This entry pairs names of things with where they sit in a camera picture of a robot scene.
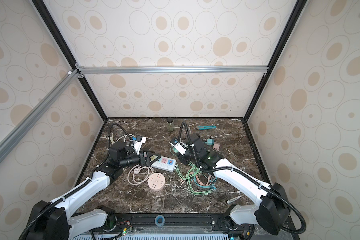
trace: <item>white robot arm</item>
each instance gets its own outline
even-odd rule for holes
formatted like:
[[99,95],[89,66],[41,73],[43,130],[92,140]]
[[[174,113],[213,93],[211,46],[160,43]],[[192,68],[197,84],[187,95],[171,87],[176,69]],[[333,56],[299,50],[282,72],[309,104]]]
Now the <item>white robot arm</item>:
[[[188,165],[194,159],[196,166],[200,166],[201,171],[213,173],[216,177],[230,183],[254,203],[246,206],[232,205],[227,210],[229,215],[225,221],[228,229],[232,230],[235,226],[248,223],[259,224],[274,235],[277,235],[281,229],[292,233],[305,231],[304,219],[298,210],[286,200],[287,196],[281,185],[276,183],[271,186],[260,181],[235,167],[217,152],[207,151],[199,135],[189,136],[187,132],[187,137],[187,144],[179,142],[176,137],[170,141],[170,144],[176,149],[178,159],[183,164]],[[114,225],[110,223],[110,220],[112,217],[114,218],[115,212],[107,207],[102,206],[75,217],[72,215],[92,196],[112,184],[121,175],[123,167],[136,164],[150,166],[161,157],[160,154],[146,151],[138,154],[145,140],[145,137],[138,136],[138,143],[136,143],[136,139],[134,139],[133,154],[129,154],[131,147],[126,146],[125,142],[115,142],[109,149],[109,161],[97,166],[91,178],[88,177],[74,189],[53,199],[50,203],[41,201],[36,204],[19,240],[67,240],[97,227],[111,230]],[[301,220],[302,227],[299,230],[293,231],[283,227],[291,209]],[[46,212],[52,213],[48,218],[40,217]]]

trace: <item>green jar contents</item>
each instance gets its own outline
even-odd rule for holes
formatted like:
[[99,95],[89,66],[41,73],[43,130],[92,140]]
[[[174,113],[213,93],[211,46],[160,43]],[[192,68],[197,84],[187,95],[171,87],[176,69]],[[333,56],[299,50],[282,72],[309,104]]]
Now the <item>green jar contents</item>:
[[173,132],[175,128],[173,127],[173,118],[167,119],[167,129],[169,132]]

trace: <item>marble surface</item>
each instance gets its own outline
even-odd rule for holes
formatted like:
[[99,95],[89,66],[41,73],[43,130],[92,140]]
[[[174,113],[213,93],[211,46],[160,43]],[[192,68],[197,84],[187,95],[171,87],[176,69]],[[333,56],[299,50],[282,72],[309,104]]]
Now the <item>marble surface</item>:
[[[198,133],[202,139],[213,138],[220,143],[220,153],[232,164],[244,170],[248,174],[261,179],[244,127],[239,119],[174,119],[175,131],[167,130],[166,119],[110,119],[104,131],[101,133],[95,151],[85,170],[85,179],[97,164],[100,164],[107,154],[107,139],[109,125],[117,122],[125,130],[134,135],[147,137],[142,149],[149,149],[160,153],[162,156],[176,158],[170,153],[169,141],[178,135],[182,121],[186,121],[191,133]],[[216,129],[197,130],[196,126],[216,125]],[[114,126],[114,139],[124,134]],[[178,162],[183,175],[189,166]],[[225,212],[229,205],[227,200],[237,197],[238,190],[226,181],[219,179],[216,182],[216,191],[209,195],[192,195],[187,190],[187,183],[182,184],[177,173],[155,169],[165,176],[164,189],[154,192],[149,189],[148,183],[132,186],[127,182],[130,168],[125,168],[123,174],[109,187],[94,195],[77,211],[85,213],[95,209],[99,205],[105,205],[114,209],[117,213],[214,213]],[[236,204],[253,204],[245,195],[235,201]]]

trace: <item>white power strip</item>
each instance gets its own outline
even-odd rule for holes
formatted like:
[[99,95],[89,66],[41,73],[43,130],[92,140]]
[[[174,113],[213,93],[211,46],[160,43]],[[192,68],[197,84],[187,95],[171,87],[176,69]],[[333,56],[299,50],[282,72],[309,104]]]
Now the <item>white power strip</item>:
[[161,157],[151,167],[173,172],[176,169],[176,160],[169,157]]

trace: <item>wall panel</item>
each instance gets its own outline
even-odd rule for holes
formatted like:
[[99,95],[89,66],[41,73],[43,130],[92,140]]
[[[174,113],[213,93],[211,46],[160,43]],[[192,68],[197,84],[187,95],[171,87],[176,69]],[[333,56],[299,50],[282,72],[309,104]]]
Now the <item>wall panel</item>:
[[50,0],[82,66],[267,65],[294,0]]
[[27,1],[0,1],[0,142],[69,69]]
[[86,74],[108,117],[243,117],[262,76]]
[[34,204],[74,186],[102,123],[74,80],[0,164],[0,239],[17,239]]
[[300,238],[360,239],[360,1],[309,3],[248,123]]

